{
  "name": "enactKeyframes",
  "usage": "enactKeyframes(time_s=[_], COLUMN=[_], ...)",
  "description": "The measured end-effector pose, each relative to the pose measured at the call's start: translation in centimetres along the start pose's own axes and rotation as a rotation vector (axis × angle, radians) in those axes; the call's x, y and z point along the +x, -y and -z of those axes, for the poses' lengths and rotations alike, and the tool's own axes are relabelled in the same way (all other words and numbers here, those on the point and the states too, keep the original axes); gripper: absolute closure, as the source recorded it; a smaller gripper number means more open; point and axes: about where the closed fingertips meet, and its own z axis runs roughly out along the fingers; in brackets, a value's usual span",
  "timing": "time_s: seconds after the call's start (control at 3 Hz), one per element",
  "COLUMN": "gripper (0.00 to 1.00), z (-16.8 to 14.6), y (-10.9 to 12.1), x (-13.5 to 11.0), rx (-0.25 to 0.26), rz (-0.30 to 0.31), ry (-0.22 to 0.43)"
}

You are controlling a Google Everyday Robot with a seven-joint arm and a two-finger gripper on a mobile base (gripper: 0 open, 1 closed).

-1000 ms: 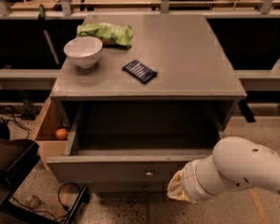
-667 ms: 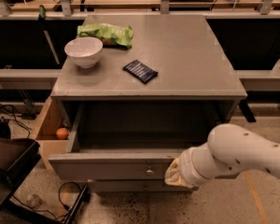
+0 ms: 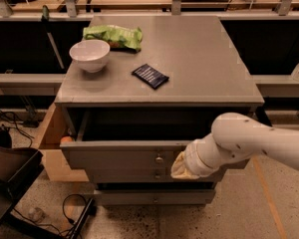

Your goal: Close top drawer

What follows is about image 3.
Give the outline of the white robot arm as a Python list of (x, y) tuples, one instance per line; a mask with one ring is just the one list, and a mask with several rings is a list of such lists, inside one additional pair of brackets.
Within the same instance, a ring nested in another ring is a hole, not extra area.
[(174, 161), (174, 179), (208, 177), (222, 165), (264, 154), (299, 171), (299, 130), (265, 125), (237, 113), (225, 113), (212, 123), (211, 133), (190, 142)]

